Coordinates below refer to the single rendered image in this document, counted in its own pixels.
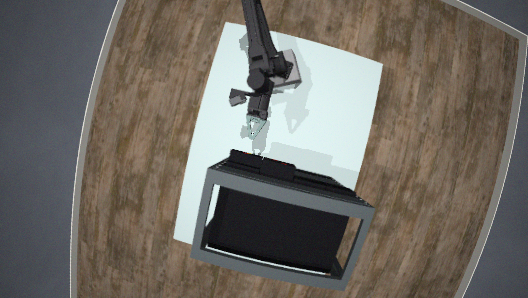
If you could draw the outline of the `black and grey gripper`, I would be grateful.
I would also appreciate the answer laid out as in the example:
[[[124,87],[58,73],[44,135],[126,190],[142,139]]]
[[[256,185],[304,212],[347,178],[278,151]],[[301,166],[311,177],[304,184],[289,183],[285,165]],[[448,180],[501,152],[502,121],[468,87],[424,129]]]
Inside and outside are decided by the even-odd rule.
[[[248,114],[246,114],[246,121],[247,121],[249,139],[254,140],[256,135],[259,133],[259,131],[262,129],[262,127],[266,123],[266,121],[267,121],[266,119],[268,117],[268,111],[267,110],[268,110],[269,102],[270,102],[270,96],[266,95],[264,97],[264,94],[262,94],[260,105],[259,105],[259,109],[248,107],[248,109],[247,109]],[[262,109],[262,110],[260,110],[260,109]],[[265,110],[267,112],[264,112],[263,110]],[[259,117],[259,116],[261,116],[261,117]],[[257,128],[257,130],[255,131],[255,133],[253,135],[251,133],[251,123],[250,123],[251,121],[252,122],[256,122],[256,123],[260,123],[260,126]]]

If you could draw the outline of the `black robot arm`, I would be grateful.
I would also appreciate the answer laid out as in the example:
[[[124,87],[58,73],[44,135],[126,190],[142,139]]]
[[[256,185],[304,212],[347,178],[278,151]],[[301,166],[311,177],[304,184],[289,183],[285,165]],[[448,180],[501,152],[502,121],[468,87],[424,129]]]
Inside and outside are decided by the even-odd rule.
[[[278,52],[275,48],[261,1],[242,0],[242,6],[249,42],[249,75],[247,77],[247,85],[253,89],[255,93],[231,88],[229,103],[231,107],[234,107],[239,105],[239,103],[246,103],[246,96],[250,96],[247,107],[259,109],[262,94],[264,94],[264,97],[266,95],[271,97],[272,95],[274,82],[269,78],[274,78],[276,74],[276,76],[280,77],[281,75],[282,78],[288,79],[294,64],[285,60],[283,51]],[[279,58],[275,58],[277,55]],[[265,76],[268,78],[265,78]]]

